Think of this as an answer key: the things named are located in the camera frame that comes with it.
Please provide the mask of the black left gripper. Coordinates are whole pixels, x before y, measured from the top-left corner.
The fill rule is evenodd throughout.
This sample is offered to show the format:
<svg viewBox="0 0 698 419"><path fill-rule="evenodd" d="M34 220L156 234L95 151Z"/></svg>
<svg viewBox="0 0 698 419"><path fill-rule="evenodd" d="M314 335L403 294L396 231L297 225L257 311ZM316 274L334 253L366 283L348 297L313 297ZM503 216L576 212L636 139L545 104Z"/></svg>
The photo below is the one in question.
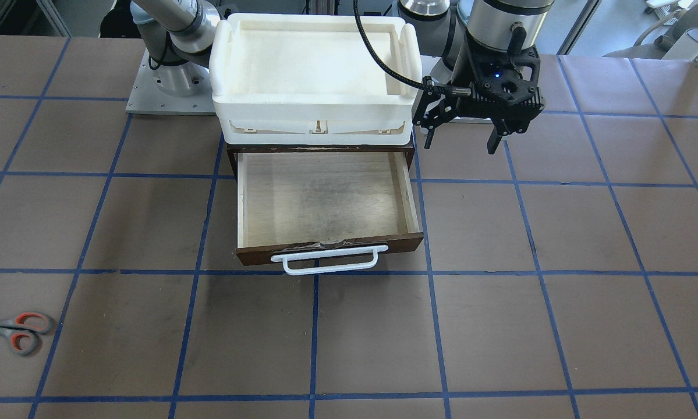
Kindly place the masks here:
<svg viewBox="0 0 698 419"><path fill-rule="evenodd" d="M527 131L545 108L545 99L538 87L540 56L535 46L525 48L526 35L525 29L509 31L505 50L497 51L467 33L453 69L453 87L423 77L412 121L427 130L425 149L431 147L435 130L456 116L491 120L490 155L505 136ZM471 93L460 97L455 87L470 88Z"/></svg>

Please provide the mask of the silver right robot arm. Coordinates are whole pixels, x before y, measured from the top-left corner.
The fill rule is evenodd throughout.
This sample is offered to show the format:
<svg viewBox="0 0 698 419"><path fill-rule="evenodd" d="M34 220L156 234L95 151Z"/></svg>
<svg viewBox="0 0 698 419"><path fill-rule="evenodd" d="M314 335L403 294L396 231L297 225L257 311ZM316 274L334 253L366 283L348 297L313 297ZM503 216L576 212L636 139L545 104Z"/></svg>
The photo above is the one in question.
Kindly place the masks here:
<svg viewBox="0 0 698 419"><path fill-rule="evenodd" d="M186 55L197 55L208 50L213 43L216 22L220 19L216 7L202 1L135 1L132 7L134 23L146 24L148 16L164 27L171 42Z"/></svg>

